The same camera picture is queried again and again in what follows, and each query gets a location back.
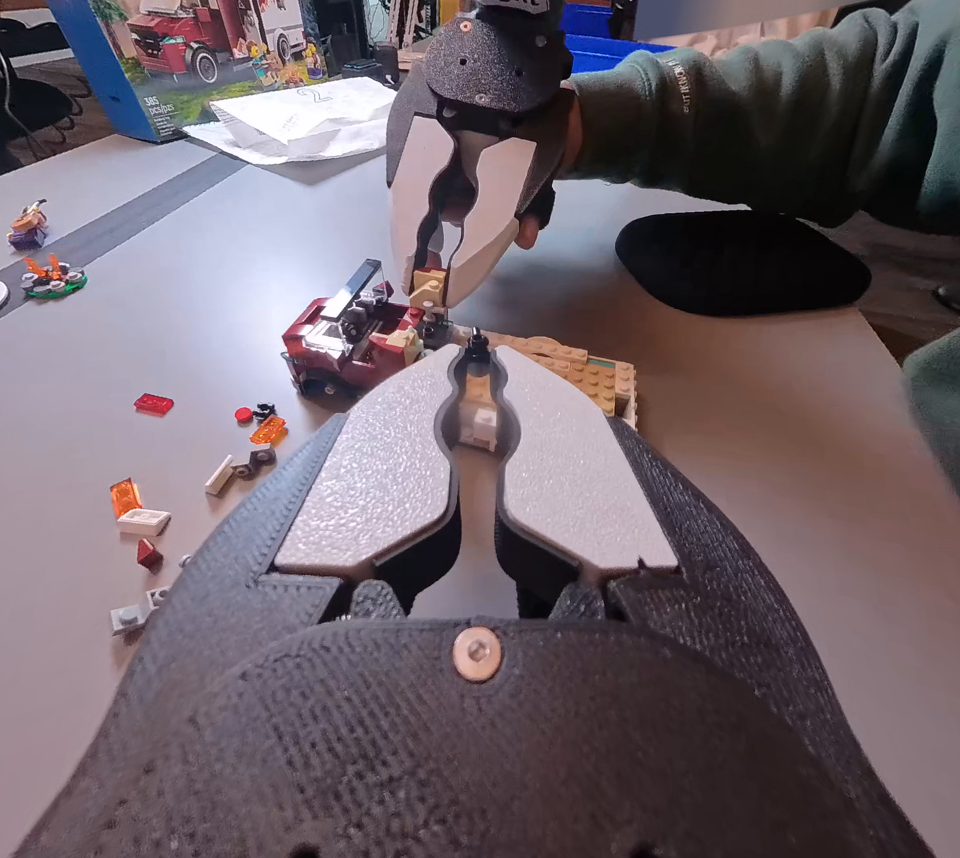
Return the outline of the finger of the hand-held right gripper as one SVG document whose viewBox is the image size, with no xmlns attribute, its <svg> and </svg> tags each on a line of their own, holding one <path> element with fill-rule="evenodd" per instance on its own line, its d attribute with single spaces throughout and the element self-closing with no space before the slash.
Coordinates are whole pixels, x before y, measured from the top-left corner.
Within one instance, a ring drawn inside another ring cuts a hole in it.
<svg viewBox="0 0 960 858">
<path fill-rule="evenodd" d="M 461 162 L 475 198 L 447 267 L 445 307 L 467 299 L 490 276 L 520 231 L 517 218 L 536 144 L 520 137 L 458 134 Z"/>
<path fill-rule="evenodd" d="M 390 244 L 400 288 L 414 291 L 414 273 L 426 267 L 440 218 L 431 201 L 434 185 L 450 167 L 455 143 L 435 118 L 415 116 L 390 186 Z"/>
</svg>

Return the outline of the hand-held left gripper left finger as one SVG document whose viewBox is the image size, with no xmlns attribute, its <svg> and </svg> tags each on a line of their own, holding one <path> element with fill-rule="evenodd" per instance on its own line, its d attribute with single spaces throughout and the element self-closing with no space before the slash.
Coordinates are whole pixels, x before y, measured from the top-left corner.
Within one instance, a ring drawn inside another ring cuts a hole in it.
<svg viewBox="0 0 960 858">
<path fill-rule="evenodd" d="M 458 390 L 450 344 L 379 384 L 343 416 L 272 568 L 387 583 L 404 612 L 461 548 L 459 476 L 443 434 Z"/>
</svg>

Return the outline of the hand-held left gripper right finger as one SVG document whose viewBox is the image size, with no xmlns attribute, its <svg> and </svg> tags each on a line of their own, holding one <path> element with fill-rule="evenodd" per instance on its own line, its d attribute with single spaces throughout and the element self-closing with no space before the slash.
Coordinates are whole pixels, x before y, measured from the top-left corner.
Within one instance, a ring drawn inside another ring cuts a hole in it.
<svg viewBox="0 0 960 858">
<path fill-rule="evenodd" d="M 523 617 L 546 617 L 570 585 L 603 591 L 679 567 L 665 526 L 608 416 L 580 386 L 508 346 L 493 351 L 503 419 L 494 545 Z"/>
</svg>

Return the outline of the tan white red brick vehicle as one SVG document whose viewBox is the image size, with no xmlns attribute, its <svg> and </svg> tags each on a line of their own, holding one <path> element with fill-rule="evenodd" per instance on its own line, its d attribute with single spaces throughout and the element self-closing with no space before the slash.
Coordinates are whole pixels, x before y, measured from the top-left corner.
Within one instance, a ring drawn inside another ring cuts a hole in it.
<svg viewBox="0 0 960 858">
<path fill-rule="evenodd" d="M 354 398 L 447 345 L 465 347 L 472 330 L 457 325 L 434 300 L 445 270 L 414 274 L 413 304 L 392 300 L 379 260 L 367 259 L 332 297 L 314 300 L 284 332 L 283 358 L 304 396 L 321 390 Z M 491 348 L 513 348 L 578 388 L 607 417 L 639 428 L 637 373 L 632 364 L 591 355 L 548 336 L 483 332 Z"/>
</svg>

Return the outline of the grey desk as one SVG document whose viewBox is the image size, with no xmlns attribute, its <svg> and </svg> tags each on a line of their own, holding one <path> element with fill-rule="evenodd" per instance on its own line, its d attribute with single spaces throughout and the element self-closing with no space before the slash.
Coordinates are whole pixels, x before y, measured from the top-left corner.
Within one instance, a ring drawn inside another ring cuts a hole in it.
<svg viewBox="0 0 960 858">
<path fill-rule="evenodd" d="M 191 142 L 112 136 L 2 177 L 2 226 L 37 199 L 56 243 L 116 209 L 160 219 L 87 265 L 88 284 L 2 316 L 2 856 L 97 732 L 138 638 L 110 612 L 268 476 L 205 484 L 274 403 L 288 461 L 329 417 L 301 399 L 282 333 L 367 257 L 391 280 L 384 162 L 258 168 Z M 533 251 L 512 249 L 454 319 L 634 364 L 641 433 L 733 522 L 790 597 L 859 742 L 938 856 L 958 856 L 958 502 L 857 310 L 712 319 L 667 308 L 615 255 L 627 222 L 715 209 L 561 182 Z M 157 417 L 149 393 L 174 399 Z M 137 563 L 110 486 L 169 512 Z"/>
</svg>

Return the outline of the person's right hand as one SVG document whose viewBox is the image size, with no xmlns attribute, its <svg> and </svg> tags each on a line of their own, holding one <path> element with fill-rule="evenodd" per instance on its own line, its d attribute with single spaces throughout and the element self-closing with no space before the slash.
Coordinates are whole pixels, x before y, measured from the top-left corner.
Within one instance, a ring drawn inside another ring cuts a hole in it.
<svg viewBox="0 0 960 858">
<path fill-rule="evenodd" d="M 560 164 L 554 174 L 555 178 L 565 179 L 573 169 L 580 155 L 583 143 L 583 122 L 580 108 L 579 96 L 570 86 L 565 86 L 571 95 L 573 95 L 565 131 L 565 142 Z M 522 216 L 519 223 L 519 230 L 515 237 L 515 244 L 522 250 L 531 250 L 539 236 L 542 227 L 539 219 L 533 214 Z"/>
</svg>

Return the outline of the white paper bag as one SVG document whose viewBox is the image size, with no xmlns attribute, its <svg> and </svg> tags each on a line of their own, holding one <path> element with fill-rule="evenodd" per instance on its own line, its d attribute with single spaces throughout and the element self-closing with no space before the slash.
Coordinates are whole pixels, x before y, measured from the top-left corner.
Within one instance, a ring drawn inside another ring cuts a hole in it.
<svg viewBox="0 0 960 858">
<path fill-rule="evenodd" d="M 256 166 L 380 154 L 397 92 L 367 77 L 213 100 L 192 139 Z"/>
</svg>

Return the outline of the white tile brick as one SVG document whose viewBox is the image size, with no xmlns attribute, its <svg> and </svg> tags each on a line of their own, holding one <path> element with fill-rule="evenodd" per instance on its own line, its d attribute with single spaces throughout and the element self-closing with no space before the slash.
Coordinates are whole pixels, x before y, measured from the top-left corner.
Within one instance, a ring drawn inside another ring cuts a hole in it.
<svg viewBox="0 0 960 858">
<path fill-rule="evenodd" d="M 116 525 L 121 534 L 153 539 L 164 532 L 171 518 L 169 511 L 133 507 L 117 518 Z"/>
</svg>

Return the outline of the light grey plate brick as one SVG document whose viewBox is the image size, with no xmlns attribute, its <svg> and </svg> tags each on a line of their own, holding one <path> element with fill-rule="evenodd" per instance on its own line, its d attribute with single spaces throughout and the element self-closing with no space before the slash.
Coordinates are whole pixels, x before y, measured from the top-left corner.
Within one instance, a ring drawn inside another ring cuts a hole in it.
<svg viewBox="0 0 960 858">
<path fill-rule="evenodd" d="M 111 635 L 126 636 L 143 630 L 169 591 L 169 586 L 150 588 L 137 602 L 109 612 Z"/>
</svg>

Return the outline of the brick campfire build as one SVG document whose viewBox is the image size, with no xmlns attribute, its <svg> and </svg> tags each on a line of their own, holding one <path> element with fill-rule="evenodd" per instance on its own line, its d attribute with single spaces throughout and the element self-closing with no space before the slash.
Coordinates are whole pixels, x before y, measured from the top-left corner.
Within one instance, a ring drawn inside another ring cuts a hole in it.
<svg viewBox="0 0 960 858">
<path fill-rule="evenodd" d="M 59 300 L 77 293 L 88 284 L 86 271 L 49 254 L 47 264 L 34 258 L 23 260 L 25 271 L 20 285 L 24 298 L 34 301 Z"/>
</svg>

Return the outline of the purple brick minifigure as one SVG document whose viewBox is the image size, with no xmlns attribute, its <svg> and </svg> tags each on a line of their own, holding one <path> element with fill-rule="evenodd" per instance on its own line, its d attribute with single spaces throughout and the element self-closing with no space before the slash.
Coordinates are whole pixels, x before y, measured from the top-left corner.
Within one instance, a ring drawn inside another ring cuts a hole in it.
<svg viewBox="0 0 960 858">
<path fill-rule="evenodd" d="M 44 246 L 49 228 L 42 210 L 44 204 L 47 204 L 46 198 L 34 201 L 10 224 L 6 239 L 16 252 L 32 252 Z"/>
</svg>

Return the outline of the black office chair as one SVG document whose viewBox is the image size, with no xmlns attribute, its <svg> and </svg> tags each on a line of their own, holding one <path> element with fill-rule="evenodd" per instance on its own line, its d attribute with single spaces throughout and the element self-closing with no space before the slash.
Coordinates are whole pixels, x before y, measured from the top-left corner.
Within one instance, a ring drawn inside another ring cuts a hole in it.
<svg viewBox="0 0 960 858">
<path fill-rule="evenodd" d="M 1 174 L 21 168 L 10 144 L 24 141 L 34 160 L 53 156 L 49 147 L 41 151 L 38 132 L 53 130 L 57 144 L 66 144 L 66 132 L 73 130 L 83 109 L 76 96 L 47 82 L 18 75 L 13 58 L 39 55 L 67 48 L 66 37 L 54 22 L 27 26 L 1 19 Z"/>
</svg>

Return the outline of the white angled bracket brick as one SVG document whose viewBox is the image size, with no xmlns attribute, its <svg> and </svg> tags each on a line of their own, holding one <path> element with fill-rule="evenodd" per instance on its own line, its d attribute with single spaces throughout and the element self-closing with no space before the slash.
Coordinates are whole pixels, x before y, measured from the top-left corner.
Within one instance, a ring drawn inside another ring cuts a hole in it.
<svg viewBox="0 0 960 858">
<path fill-rule="evenodd" d="M 228 455 L 203 487 L 204 494 L 216 497 L 233 480 L 251 480 L 264 468 L 277 462 L 277 452 L 272 444 L 257 444 L 245 454 Z"/>
</svg>

